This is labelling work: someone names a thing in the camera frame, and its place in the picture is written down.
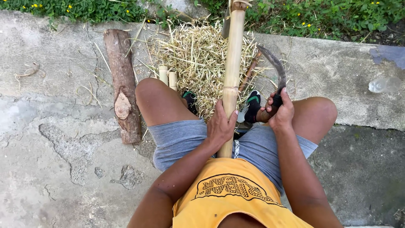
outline pile of dry shavings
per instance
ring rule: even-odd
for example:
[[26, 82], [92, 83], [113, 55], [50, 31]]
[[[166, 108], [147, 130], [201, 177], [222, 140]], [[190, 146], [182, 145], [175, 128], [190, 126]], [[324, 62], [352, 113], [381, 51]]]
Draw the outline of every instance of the pile of dry shavings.
[[[189, 90], [197, 95], [197, 115], [206, 122], [214, 114], [215, 103], [222, 97], [224, 86], [228, 39], [222, 38], [221, 31], [222, 25], [219, 22], [214, 26], [208, 22], [203, 22], [201, 26], [188, 23], [170, 30], [168, 40], [156, 39], [154, 45], [148, 45], [149, 52], [156, 56], [159, 66], [165, 65], [169, 71], [177, 72], [179, 93]], [[248, 32], [243, 36], [240, 82], [256, 53], [253, 33]], [[244, 91], [239, 93], [238, 110], [242, 109], [254, 89], [252, 81], [263, 70], [256, 68]]]

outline sock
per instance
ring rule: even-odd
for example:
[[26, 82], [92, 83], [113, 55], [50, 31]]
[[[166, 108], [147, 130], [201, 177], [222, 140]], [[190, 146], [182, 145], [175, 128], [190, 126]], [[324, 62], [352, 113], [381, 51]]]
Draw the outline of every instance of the sock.
[[184, 91], [182, 95], [182, 98], [184, 98], [187, 101], [187, 109], [194, 115], [197, 115], [197, 108], [196, 105], [194, 104], [196, 102], [196, 97], [197, 95], [187, 90]]
[[256, 115], [260, 110], [260, 93], [257, 90], [252, 91], [247, 99], [247, 103], [249, 103], [249, 108], [245, 114], [245, 121], [256, 123]]

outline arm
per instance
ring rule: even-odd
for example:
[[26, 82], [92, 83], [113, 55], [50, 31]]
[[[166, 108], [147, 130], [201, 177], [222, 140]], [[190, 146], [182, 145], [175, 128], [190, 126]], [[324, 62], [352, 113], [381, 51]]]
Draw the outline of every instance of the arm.
[[222, 107], [222, 100], [215, 106], [215, 113], [207, 124], [207, 138], [193, 151], [164, 171], [146, 192], [128, 228], [169, 228], [172, 225], [172, 208], [190, 188], [207, 160], [233, 135], [235, 111], [229, 122]]
[[283, 89], [283, 105], [269, 120], [277, 141], [281, 179], [293, 213], [314, 228], [341, 228], [324, 189], [308, 164], [291, 120], [294, 106]]

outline yellow tank top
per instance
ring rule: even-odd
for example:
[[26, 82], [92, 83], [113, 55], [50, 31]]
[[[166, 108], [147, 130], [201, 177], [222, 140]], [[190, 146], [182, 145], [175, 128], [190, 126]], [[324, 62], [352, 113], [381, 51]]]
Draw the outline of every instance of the yellow tank top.
[[312, 227], [281, 204], [274, 184], [254, 165], [216, 158], [174, 205], [173, 228], [216, 228], [232, 213], [250, 215], [268, 228]]

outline plastic bottle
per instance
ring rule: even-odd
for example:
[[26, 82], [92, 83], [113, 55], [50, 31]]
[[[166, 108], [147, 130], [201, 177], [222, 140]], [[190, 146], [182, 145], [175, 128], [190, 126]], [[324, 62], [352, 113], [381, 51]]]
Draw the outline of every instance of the plastic bottle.
[[396, 92], [401, 89], [402, 81], [398, 77], [377, 78], [369, 83], [369, 90], [375, 93]]

